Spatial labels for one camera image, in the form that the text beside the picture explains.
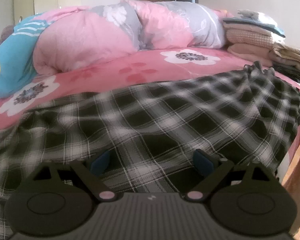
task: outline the beige towel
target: beige towel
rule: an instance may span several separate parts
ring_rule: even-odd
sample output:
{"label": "beige towel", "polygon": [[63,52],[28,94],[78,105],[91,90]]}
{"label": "beige towel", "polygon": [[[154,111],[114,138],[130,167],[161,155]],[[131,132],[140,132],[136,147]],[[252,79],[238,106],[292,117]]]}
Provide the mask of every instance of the beige towel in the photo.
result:
{"label": "beige towel", "polygon": [[276,43],[273,37],[238,29],[226,29],[226,37],[233,44],[246,43],[267,49],[272,49]]}
{"label": "beige towel", "polygon": [[270,49],[255,46],[255,45],[251,45],[251,44],[236,43],[236,44],[231,46],[231,50],[236,52],[236,53],[255,54],[259,57],[270,59],[269,58]]}
{"label": "beige towel", "polygon": [[289,47],[284,44],[275,43],[273,45],[273,52],[283,58],[293,59],[300,63],[300,50]]}
{"label": "beige towel", "polygon": [[255,54],[251,54],[251,53],[236,53],[232,50],[232,46],[230,46],[228,48],[228,52],[235,55],[235,56],[237,56],[237,57],[243,58],[243,59],[251,61],[251,62],[255,62],[255,61],[258,60],[265,67],[272,67],[272,61],[271,60],[263,58],[261,56],[255,55]]}
{"label": "beige towel", "polygon": [[271,31],[262,29],[255,25],[250,24],[240,24],[240,23],[223,23],[224,28],[226,29],[238,29],[238,30],[245,30],[245,31],[251,31],[255,33],[260,33],[263,35],[271,36]]}

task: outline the pink floral bedsheet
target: pink floral bedsheet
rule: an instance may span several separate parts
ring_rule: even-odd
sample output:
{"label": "pink floral bedsheet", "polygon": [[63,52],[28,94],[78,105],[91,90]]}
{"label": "pink floral bedsheet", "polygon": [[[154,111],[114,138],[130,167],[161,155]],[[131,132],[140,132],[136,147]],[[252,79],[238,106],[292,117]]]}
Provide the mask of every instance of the pink floral bedsheet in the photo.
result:
{"label": "pink floral bedsheet", "polygon": [[[0,99],[0,129],[15,124],[25,110],[62,96],[242,70],[245,64],[251,62],[217,49],[142,50],[108,63],[53,76],[39,76],[10,98]],[[300,89],[300,84],[280,73],[276,75]],[[300,126],[285,160],[285,166],[289,166],[299,144]]]}

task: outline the black and white plaid fabric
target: black and white plaid fabric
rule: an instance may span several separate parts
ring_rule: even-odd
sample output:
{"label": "black and white plaid fabric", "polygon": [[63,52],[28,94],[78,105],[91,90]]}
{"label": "black and white plaid fabric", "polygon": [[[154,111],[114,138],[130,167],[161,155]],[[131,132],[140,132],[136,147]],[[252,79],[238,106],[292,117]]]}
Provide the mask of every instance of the black and white plaid fabric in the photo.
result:
{"label": "black and white plaid fabric", "polygon": [[3,208],[42,161],[69,163],[110,150],[101,179],[115,191],[185,192],[202,180],[200,148],[274,172],[300,125],[300,92],[259,64],[197,79],[59,98],[0,131],[0,239],[12,234]]}

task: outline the folded clothes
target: folded clothes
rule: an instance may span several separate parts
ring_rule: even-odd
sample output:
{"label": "folded clothes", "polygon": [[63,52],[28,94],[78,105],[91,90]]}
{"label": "folded clothes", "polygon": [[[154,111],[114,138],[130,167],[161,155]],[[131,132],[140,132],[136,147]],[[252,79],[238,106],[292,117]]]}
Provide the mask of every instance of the folded clothes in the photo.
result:
{"label": "folded clothes", "polygon": [[226,37],[233,44],[247,43],[267,49],[272,49],[273,45],[277,42],[270,36],[238,29],[227,29]]}
{"label": "folded clothes", "polygon": [[232,46],[230,46],[231,50],[236,52],[236,53],[242,53],[242,54],[255,54],[259,57],[263,57],[265,59],[269,59],[269,52],[270,49],[251,45],[251,44],[246,44],[246,43],[236,43]]}
{"label": "folded clothes", "polygon": [[273,46],[273,52],[283,58],[293,59],[300,63],[300,50],[289,47],[284,44],[275,43]]}
{"label": "folded clothes", "polygon": [[276,21],[264,13],[250,11],[250,10],[238,10],[238,11],[239,11],[238,14],[242,15],[241,16],[242,19],[255,20],[266,24],[272,24],[278,27]]}
{"label": "folded clothes", "polygon": [[275,34],[278,34],[281,37],[284,37],[284,38],[286,37],[284,35],[284,31],[281,30],[280,28],[276,27],[273,24],[266,24],[266,23],[255,21],[255,20],[241,19],[241,18],[236,18],[236,17],[223,18],[222,20],[225,23],[237,23],[237,24],[248,24],[248,25],[258,26],[260,28],[263,28],[265,30],[268,30]]}
{"label": "folded clothes", "polygon": [[274,68],[275,71],[289,77],[293,81],[300,83],[300,71],[295,67],[276,63],[276,62],[273,63],[272,67]]}
{"label": "folded clothes", "polygon": [[230,46],[228,48],[229,53],[231,53],[231,54],[233,54],[237,57],[243,58],[245,60],[251,61],[251,62],[260,61],[260,63],[265,67],[271,67],[272,66],[272,61],[271,60],[263,58],[261,56],[255,55],[255,54],[252,54],[252,53],[237,53],[237,52],[232,50],[232,46]]}
{"label": "folded clothes", "polygon": [[295,66],[296,69],[300,70],[300,63],[293,59],[287,59],[276,55],[273,51],[269,52],[269,58],[277,63],[289,66]]}
{"label": "folded clothes", "polygon": [[238,29],[238,30],[245,30],[250,32],[260,33],[262,35],[267,35],[273,38],[274,41],[282,43],[284,41],[284,37],[279,36],[271,31],[266,29],[260,28],[258,26],[250,25],[250,24],[239,24],[239,23],[223,23],[223,27],[225,29]]}

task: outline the blue pillow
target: blue pillow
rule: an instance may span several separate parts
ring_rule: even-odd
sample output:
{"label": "blue pillow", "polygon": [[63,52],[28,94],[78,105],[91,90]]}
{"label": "blue pillow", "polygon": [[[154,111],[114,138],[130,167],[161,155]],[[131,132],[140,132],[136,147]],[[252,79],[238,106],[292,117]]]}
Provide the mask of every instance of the blue pillow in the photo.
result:
{"label": "blue pillow", "polygon": [[5,98],[37,75],[32,54],[40,34],[51,24],[45,20],[24,19],[14,27],[14,33],[0,45],[0,98]]}

